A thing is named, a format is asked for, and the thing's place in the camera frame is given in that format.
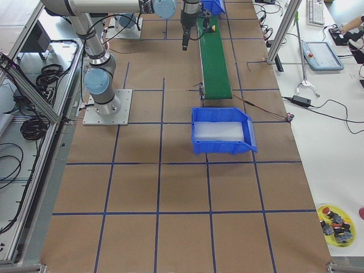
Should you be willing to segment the person hand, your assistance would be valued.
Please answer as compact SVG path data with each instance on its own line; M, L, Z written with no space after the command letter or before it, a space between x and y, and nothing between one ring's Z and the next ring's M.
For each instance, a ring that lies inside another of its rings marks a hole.
M348 32L348 31L350 31L351 29L352 29L352 27L350 25L348 25L348 24L341 25L339 27L339 31L340 31L341 34L344 34L344 33Z

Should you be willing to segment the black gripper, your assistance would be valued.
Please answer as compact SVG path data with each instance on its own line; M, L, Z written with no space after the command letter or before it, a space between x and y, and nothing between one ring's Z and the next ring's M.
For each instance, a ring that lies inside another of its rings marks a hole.
M183 28L183 41L182 41L183 51L187 51L188 49L188 44L190 40L190 29L196 25L199 14L200 14L199 8L196 11L181 10L180 23Z

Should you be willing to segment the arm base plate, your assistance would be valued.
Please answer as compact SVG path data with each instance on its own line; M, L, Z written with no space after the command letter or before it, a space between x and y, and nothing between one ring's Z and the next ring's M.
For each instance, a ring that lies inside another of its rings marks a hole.
M94 102L93 96L89 97L82 124L85 126L127 126L129 123L132 101L132 89L115 89L114 99L105 105Z
M111 38L139 40L142 33L142 23L143 19L140 19L138 26L133 25L130 28L124 28L115 18L111 18L109 26L107 27L105 40Z

